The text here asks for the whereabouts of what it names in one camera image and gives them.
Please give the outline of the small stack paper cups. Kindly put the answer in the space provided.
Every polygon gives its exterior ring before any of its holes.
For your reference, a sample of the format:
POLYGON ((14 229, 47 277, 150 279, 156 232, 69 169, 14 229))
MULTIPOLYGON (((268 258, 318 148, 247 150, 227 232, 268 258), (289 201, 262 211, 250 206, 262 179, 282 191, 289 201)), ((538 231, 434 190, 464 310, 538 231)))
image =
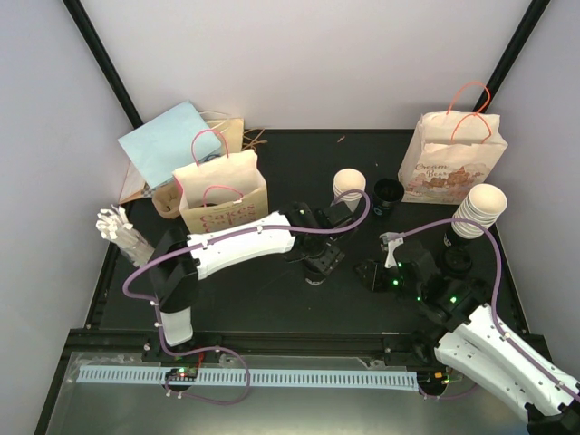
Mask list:
POLYGON ((340 198, 342 202, 345 202, 349 207, 356 208, 362 197, 361 193, 349 193, 350 190, 361 190, 365 191, 366 188, 366 178, 357 169, 341 169, 339 170, 333 178, 333 193, 334 198, 345 193, 343 197, 340 198))

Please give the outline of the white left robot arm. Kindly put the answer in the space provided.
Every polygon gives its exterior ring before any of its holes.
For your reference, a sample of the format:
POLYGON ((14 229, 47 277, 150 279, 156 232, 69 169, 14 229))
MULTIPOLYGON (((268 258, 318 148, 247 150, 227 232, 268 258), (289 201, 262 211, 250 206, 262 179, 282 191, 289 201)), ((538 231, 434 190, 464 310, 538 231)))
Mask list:
POLYGON ((298 262, 305 281, 321 284, 344 253, 338 247, 340 233, 330 230, 353 223, 353 212, 343 202, 327 208, 293 203, 245 225, 204 234, 184 236, 170 231, 155 249, 155 259, 184 247, 201 248, 167 259, 150 270, 150 280, 160 295, 162 350, 175 362, 194 352, 191 308, 198 296, 198 282, 227 267, 266 255, 281 254, 298 262))

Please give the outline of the cream paper bag pink sides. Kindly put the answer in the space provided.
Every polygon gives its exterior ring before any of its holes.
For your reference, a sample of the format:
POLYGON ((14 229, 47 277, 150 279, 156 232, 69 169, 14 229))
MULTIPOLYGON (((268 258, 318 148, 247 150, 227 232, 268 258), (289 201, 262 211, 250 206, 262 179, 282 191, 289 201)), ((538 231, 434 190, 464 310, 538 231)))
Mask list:
POLYGON ((179 213, 192 234, 238 227, 269 214, 266 180, 254 150, 227 151, 175 169, 179 213))

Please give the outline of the black lid stack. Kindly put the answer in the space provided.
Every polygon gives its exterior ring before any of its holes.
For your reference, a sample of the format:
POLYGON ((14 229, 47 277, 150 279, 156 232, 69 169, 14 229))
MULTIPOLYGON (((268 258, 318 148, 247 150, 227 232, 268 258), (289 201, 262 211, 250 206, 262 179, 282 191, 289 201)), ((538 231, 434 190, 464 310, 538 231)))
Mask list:
POLYGON ((402 201, 405 190, 397 179, 379 179, 372 189, 372 210, 385 217, 402 201))

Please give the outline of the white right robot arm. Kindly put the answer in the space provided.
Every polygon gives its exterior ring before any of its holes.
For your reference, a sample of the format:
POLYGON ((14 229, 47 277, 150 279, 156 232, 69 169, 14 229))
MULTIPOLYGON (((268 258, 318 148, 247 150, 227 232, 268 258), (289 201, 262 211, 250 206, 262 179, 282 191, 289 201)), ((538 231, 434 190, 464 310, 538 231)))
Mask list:
POLYGON ((516 413, 530 434, 578 433, 578 380, 493 314, 491 285, 471 275, 464 247, 433 256, 418 241, 386 240, 383 249, 385 260, 365 260, 354 270, 369 290, 396 294, 430 321, 427 331, 405 342, 418 363, 468 376, 516 413))

